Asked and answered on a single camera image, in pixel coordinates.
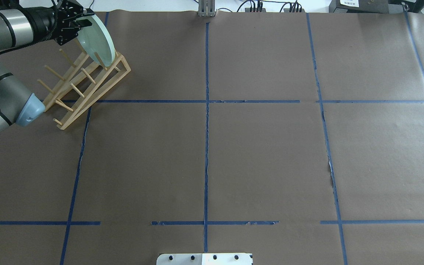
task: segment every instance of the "gray metal bracket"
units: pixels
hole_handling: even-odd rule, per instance
[[[199,1],[199,17],[215,17],[215,0],[198,0]]]

